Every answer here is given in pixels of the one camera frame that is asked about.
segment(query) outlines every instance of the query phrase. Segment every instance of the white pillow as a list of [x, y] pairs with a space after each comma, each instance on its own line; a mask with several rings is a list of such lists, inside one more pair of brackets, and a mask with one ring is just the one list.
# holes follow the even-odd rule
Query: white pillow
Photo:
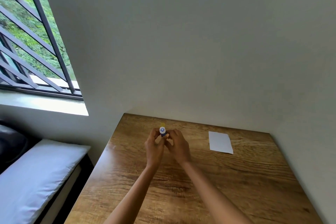
[[0, 223], [32, 224], [90, 146], [43, 139], [0, 175]]

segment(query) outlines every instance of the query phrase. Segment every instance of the person's right hand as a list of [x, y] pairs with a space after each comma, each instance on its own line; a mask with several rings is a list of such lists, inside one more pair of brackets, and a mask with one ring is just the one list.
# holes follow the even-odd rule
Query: person's right hand
[[176, 161], [182, 166], [184, 163], [191, 162], [190, 149], [188, 142], [184, 139], [182, 132], [178, 129], [166, 131], [169, 138], [173, 140], [174, 145], [169, 141], [165, 141], [165, 146], [169, 152], [174, 156]]

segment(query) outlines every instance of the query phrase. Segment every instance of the glue stick cap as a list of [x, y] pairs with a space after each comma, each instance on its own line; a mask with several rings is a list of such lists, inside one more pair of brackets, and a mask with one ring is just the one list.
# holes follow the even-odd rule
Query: glue stick cap
[[160, 134], [164, 134], [164, 133], [166, 133], [166, 129], [164, 127], [161, 127], [160, 128]]

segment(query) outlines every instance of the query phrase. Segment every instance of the wooden desk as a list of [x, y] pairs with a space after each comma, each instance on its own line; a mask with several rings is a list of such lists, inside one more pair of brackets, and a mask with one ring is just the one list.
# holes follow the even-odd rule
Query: wooden desk
[[[124, 114], [66, 224], [101, 224], [146, 165], [144, 142], [165, 122], [190, 144], [195, 163], [255, 224], [322, 223], [270, 134]], [[208, 131], [227, 133], [234, 154], [210, 151]], [[135, 223], [213, 223], [167, 149]]]

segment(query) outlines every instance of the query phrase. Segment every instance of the person's left hand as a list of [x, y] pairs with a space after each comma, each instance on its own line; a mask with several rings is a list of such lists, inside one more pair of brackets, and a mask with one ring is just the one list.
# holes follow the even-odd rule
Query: person's left hand
[[159, 128], [153, 128], [150, 132], [147, 141], [145, 142], [145, 149], [147, 155], [147, 167], [158, 168], [164, 151], [164, 145], [169, 134], [166, 134], [161, 138], [159, 143], [155, 142], [155, 139], [160, 135]]

